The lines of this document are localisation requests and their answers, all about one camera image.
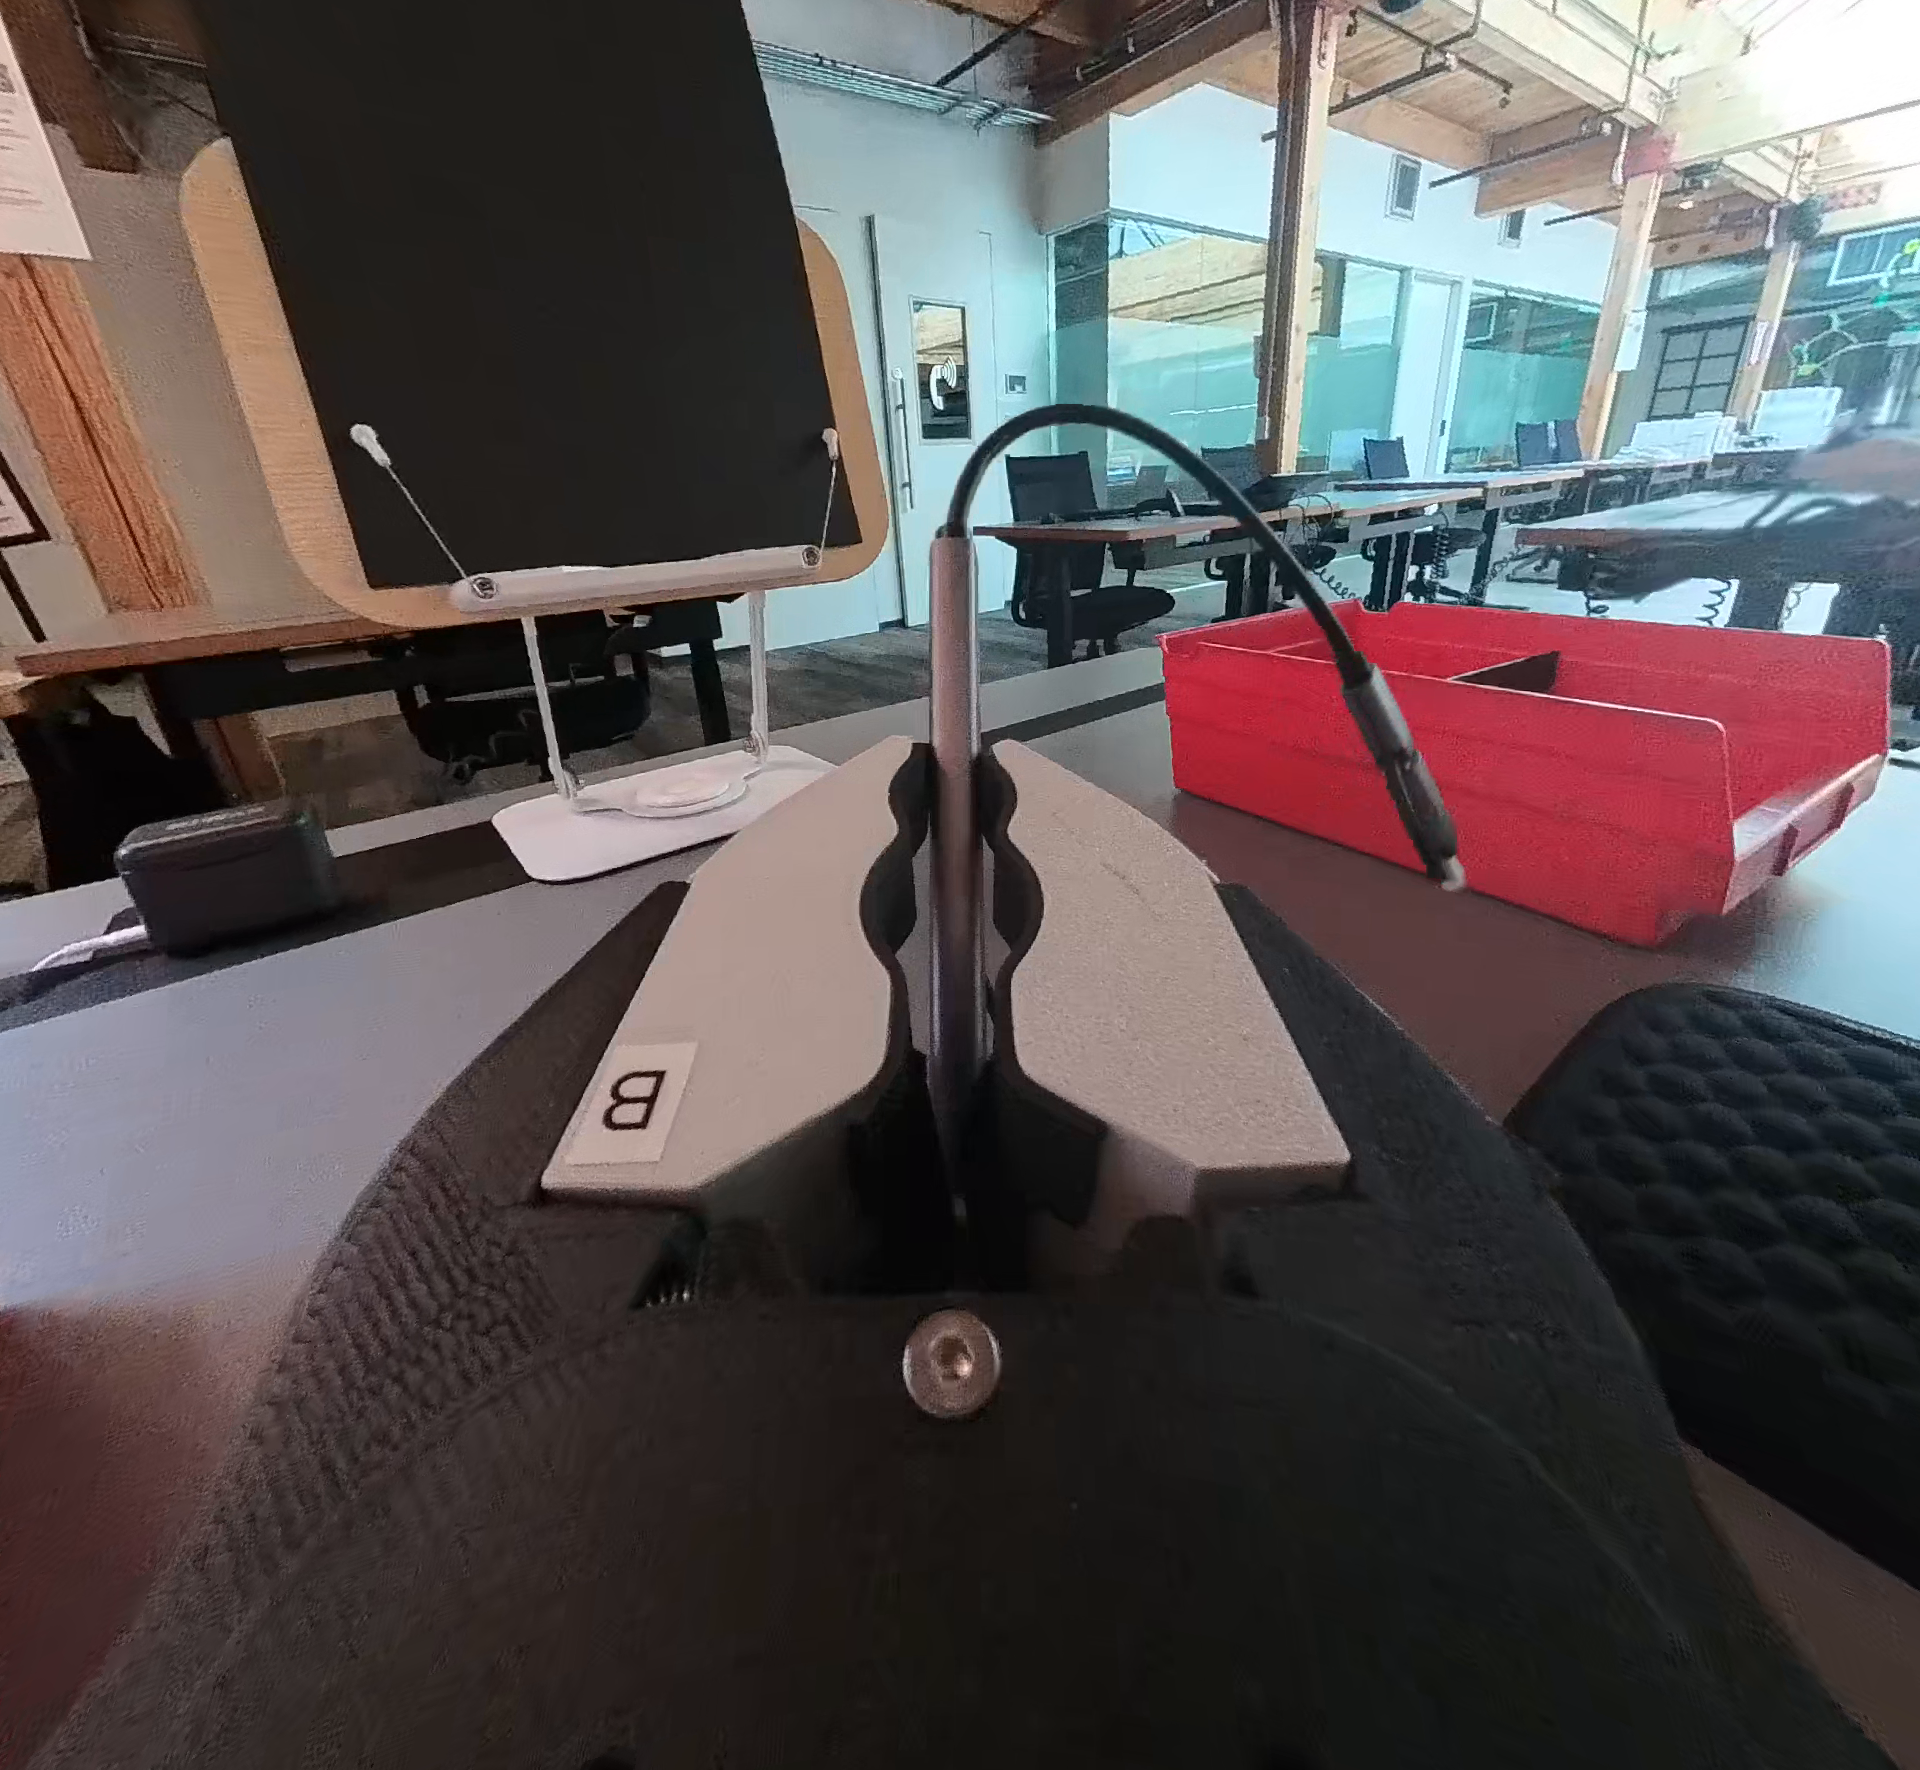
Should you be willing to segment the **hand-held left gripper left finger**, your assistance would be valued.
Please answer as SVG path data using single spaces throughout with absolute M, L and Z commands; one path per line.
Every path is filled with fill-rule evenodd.
M 541 1192 L 706 1225 L 855 1230 L 924 1159 L 924 747 L 872 744 L 696 871 Z

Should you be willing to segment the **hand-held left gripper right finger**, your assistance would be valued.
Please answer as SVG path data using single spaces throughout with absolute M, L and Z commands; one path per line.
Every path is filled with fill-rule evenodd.
M 993 1111 L 1020 1207 L 1075 1235 L 1341 1189 L 1351 1149 L 1214 872 L 1041 753 L 982 756 Z

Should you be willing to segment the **grey usb hub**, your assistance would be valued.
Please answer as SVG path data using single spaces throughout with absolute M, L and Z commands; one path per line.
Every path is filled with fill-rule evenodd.
M 1168 466 L 1189 474 L 1252 539 L 1266 566 L 1287 582 L 1320 632 L 1341 680 L 1344 702 L 1380 772 L 1421 871 L 1444 892 L 1462 892 L 1466 872 L 1458 834 L 1444 796 L 1390 695 L 1380 667 L 1358 650 L 1348 629 L 1292 547 L 1255 511 L 1248 494 L 1230 487 L 1214 466 L 1165 438 L 1158 426 L 1103 405 L 1041 405 L 1006 421 L 976 443 L 957 476 L 949 511 L 928 550 L 928 809 L 931 809 L 931 1012 L 927 1047 L 927 1089 L 942 1137 L 957 1196 L 971 1182 L 971 1134 L 982 1100 L 987 1041 L 982 1037 L 985 951 L 979 922 L 985 910 L 979 864 L 979 680 L 976 680 L 976 561 L 971 511 L 990 466 L 1016 439 L 1092 426 L 1141 439 Z

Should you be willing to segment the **red plastic storage bin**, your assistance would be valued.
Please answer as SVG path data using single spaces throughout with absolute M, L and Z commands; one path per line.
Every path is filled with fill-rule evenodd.
M 1337 604 L 1406 712 L 1466 888 L 1618 944 L 1726 919 L 1877 789 L 1890 649 L 1539 612 Z M 1415 867 L 1306 612 L 1161 642 L 1189 796 Z

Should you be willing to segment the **black office chair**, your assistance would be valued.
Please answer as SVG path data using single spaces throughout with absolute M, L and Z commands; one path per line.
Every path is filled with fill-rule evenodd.
M 545 779 L 545 719 L 562 757 L 616 747 L 648 725 L 651 680 L 627 622 L 548 618 L 536 636 L 538 656 L 519 626 L 426 632 L 388 654 L 399 719 L 454 784 L 516 765 Z
M 1065 530 L 1103 515 L 1087 453 L 1007 457 L 1006 485 L 1011 519 L 1025 530 Z M 1065 667 L 1079 654 L 1117 654 L 1128 632 L 1173 618 L 1173 594 L 1141 587 L 1137 573 L 1127 573 L 1123 582 L 1106 581 L 1106 544 L 1016 544 L 1014 551 L 1011 620 L 1045 633 L 1048 667 Z

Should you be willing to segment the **white door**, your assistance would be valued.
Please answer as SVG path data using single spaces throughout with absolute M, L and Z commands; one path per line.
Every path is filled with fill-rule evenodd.
M 982 229 L 868 217 L 879 318 L 882 457 L 892 502 L 900 622 L 931 618 L 931 544 L 973 443 L 996 426 L 993 239 Z M 916 423 L 910 300 L 959 301 L 971 328 L 971 439 L 924 443 Z

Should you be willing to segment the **dark grey charger case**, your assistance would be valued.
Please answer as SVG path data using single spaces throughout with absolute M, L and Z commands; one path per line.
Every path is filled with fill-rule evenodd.
M 137 826 L 113 867 L 144 944 L 165 957 L 336 919 L 350 900 L 323 826 L 294 801 Z

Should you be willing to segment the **dark door window panel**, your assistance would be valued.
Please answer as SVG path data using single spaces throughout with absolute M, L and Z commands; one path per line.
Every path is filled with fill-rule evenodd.
M 910 300 L 916 423 L 924 443 L 971 439 L 971 328 L 959 301 Z

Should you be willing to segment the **rounded wooden panel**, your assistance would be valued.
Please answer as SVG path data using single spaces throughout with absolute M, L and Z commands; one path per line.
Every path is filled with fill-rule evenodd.
M 301 578 L 354 620 L 427 632 L 620 604 L 727 604 L 771 588 L 852 582 L 890 551 L 892 504 L 851 291 L 834 252 L 806 221 L 797 221 L 797 234 L 834 408 L 835 490 L 852 511 L 858 539 L 823 547 L 806 570 L 781 578 L 768 551 L 667 563 L 636 573 L 627 582 L 612 582 L 612 573 L 512 573 L 505 594 L 468 604 L 455 581 L 406 588 L 370 582 L 232 139 L 210 141 L 187 166 L 180 217 L 288 551 Z

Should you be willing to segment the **black display panel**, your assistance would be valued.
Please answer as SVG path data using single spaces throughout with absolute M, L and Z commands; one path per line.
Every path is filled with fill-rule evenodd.
M 741 0 L 188 0 L 371 588 L 861 544 Z

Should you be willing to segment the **white paper notice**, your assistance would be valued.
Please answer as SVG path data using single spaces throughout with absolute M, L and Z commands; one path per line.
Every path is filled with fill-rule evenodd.
M 2 255 L 91 262 L 84 229 L 2 28 Z

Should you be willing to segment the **wooden support post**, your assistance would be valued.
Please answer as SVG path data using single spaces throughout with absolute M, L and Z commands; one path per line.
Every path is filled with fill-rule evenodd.
M 1618 217 L 1617 243 L 1607 266 L 1601 304 L 1596 315 L 1584 384 L 1579 391 L 1576 432 L 1584 457 L 1596 457 L 1610 426 L 1617 400 L 1618 350 L 1628 318 L 1642 294 L 1649 259 L 1649 238 L 1663 201 L 1663 180 L 1673 163 L 1673 139 L 1663 131 L 1636 131 L 1618 148 Z
M 1255 452 L 1261 471 L 1292 474 L 1314 325 L 1320 187 L 1344 7 L 1337 0 L 1279 0 L 1279 7 L 1285 42 L 1255 367 Z

